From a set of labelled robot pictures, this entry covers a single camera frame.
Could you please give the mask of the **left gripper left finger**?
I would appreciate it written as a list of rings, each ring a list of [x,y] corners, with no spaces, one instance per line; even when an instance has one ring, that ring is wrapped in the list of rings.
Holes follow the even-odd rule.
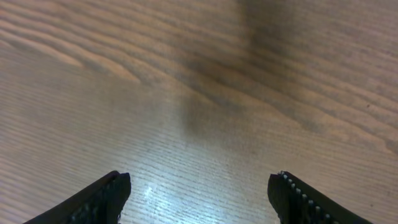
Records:
[[[119,224],[130,194],[130,174],[114,170],[24,224]]]

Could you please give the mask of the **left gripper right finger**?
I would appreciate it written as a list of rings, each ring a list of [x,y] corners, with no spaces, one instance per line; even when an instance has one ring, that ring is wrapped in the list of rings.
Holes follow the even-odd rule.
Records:
[[[371,224],[287,171],[270,175],[267,196],[281,224]]]

